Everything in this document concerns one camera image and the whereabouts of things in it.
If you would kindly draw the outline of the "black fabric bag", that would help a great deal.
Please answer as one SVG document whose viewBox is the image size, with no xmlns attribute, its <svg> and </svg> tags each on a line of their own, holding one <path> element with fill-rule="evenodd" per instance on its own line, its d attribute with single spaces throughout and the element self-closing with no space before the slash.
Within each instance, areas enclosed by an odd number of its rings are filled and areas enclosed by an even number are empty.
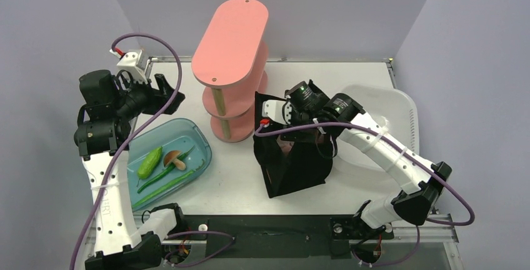
<svg viewBox="0 0 530 270">
<path fill-rule="evenodd" d="M 337 144 L 317 130 L 291 132 L 304 141 L 285 141 L 281 135 L 253 136 L 254 156 L 261 167 L 270 198 L 290 194 L 325 183 Z"/>
</svg>

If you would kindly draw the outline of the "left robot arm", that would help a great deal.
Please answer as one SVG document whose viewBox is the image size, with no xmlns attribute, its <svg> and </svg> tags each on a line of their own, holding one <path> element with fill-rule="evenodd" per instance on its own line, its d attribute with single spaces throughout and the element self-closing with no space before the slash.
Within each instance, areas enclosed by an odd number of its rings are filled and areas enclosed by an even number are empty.
<svg viewBox="0 0 530 270">
<path fill-rule="evenodd" d="M 177 204 L 156 208 L 154 219 L 137 226 L 128 186 L 129 145 L 138 134 L 131 124 L 141 114 L 156 119 L 173 114 L 184 94 L 165 76 L 147 79 L 121 70 L 107 69 L 80 77 L 85 103 L 77 116 L 74 143 L 87 172 L 93 206 L 82 229 L 84 238 L 96 228 L 94 252 L 85 269 L 150 269 L 160 265 L 161 243 L 180 238 L 186 221 Z"/>
</svg>

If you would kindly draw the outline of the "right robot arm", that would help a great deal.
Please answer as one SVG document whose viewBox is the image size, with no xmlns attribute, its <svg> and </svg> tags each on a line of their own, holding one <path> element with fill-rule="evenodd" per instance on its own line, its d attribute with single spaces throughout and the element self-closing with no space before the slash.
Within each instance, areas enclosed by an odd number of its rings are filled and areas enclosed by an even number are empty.
<svg viewBox="0 0 530 270">
<path fill-rule="evenodd" d="M 381 234 L 394 221 L 423 225 L 452 173 L 445 162 L 434 164 L 408 149 L 343 92 L 328 97 L 312 82 L 302 81 L 284 99 L 270 99 L 261 109 L 275 123 L 303 131 L 303 139 L 313 134 L 348 143 L 395 180 L 398 193 L 364 202 L 352 217 L 349 230 L 361 241 Z"/>
</svg>

